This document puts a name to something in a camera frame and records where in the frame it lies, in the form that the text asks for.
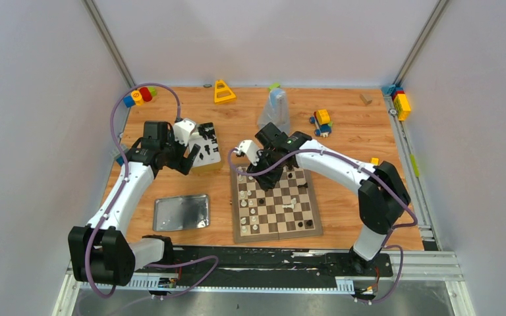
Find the wooden chess board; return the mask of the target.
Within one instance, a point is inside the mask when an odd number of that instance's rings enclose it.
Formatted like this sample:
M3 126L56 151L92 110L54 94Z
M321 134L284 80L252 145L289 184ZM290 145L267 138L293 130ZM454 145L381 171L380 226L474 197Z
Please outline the wooden chess board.
M322 222L311 172L285 168L273 189L230 170L235 243L321 236Z

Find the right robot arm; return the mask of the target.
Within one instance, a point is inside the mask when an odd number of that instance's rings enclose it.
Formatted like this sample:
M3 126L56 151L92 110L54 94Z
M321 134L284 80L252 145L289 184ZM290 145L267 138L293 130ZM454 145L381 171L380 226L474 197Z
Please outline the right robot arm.
M384 161L366 163L338 153L311 136L296 131L290 136L269 123L232 150L245 156L250 164L244 175L251 176L261 189L273 189L286 167L301 168L320 174L350 190L358 198L362 228L351 248L351 269L366 275L376 266L376 255L392 232L400 227L397 220L410 210L411 198L397 168Z

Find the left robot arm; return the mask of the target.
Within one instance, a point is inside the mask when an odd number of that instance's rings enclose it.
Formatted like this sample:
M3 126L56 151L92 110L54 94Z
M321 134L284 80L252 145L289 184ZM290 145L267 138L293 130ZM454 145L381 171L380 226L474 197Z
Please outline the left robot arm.
M175 254L168 237L147 235L127 242L129 222L145 191L158 172L167 167L187 175L200 152L189 140L196 123L182 119L175 124L147 121L142 137L123 153L121 173L108 197L85 226L75 226L68 235L75 279L112 286L125 286L135 270L152 264L170 271Z

